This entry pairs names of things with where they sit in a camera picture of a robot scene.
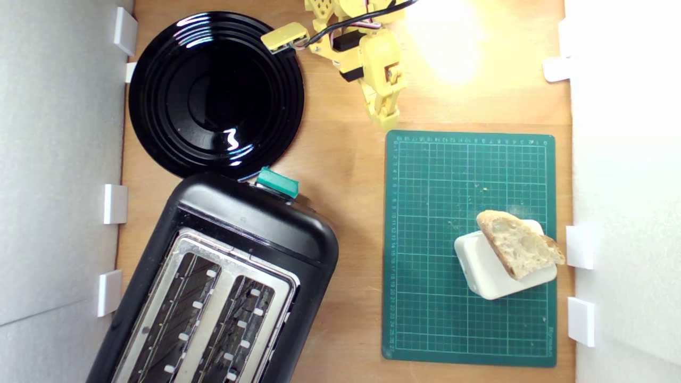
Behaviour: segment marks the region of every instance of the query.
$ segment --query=cutting mat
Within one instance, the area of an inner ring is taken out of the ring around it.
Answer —
[[[454,240],[485,209],[556,236],[552,136],[391,131],[386,138],[383,355],[553,367],[556,282],[495,301],[471,292]]]

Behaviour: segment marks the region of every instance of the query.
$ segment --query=wooden table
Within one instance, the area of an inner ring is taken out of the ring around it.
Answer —
[[[302,0],[136,0],[138,54],[164,27],[209,10],[249,14],[274,27],[311,28]],[[568,84],[549,85],[541,62],[558,54],[561,0],[423,0],[393,29],[403,47],[409,88],[401,129],[532,132],[556,137],[558,240],[571,222],[571,115]],[[340,259],[294,382],[574,382],[567,337],[573,274],[558,274],[558,366],[526,369],[387,361],[381,357],[381,261],[385,133],[364,112],[357,84],[331,63],[299,55],[306,110],[295,142],[273,169],[297,179],[313,207],[333,221]],[[129,221],[121,227],[118,267],[125,284],[178,178],[158,166],[125,127],[123,184]]]

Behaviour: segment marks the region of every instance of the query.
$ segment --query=white wall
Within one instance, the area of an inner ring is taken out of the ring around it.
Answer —
[[[118,228],[127,57],[112,43],[132,0],[0,0],[0,382],[80,382],[110,318],[100,273]]]
[[[597,319],[579,383],[681,382],[679,7],[566,0],[574,221],[600,233],[595,269],[576,272]]]

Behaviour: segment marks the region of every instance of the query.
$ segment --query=toaster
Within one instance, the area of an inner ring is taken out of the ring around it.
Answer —
[[[180,182],[87,382],[287,382],[338,259],[295,181]]]

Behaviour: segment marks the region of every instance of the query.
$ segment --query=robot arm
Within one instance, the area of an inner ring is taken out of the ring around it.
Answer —
[[[305,0],[315,15],[310,36],[293,22],[262,36],[276,54],[288,48],[304,50],[333,62],[348,82],[358,81],[369,117],[384,130],[396,127],[400,111],[397,99],[406,87],[400,66],[400,46],[386,24],[404,16],[417,0]],[[338,22],[329,25],[335,15]],[[340,29],[340,35],[334,32]]]

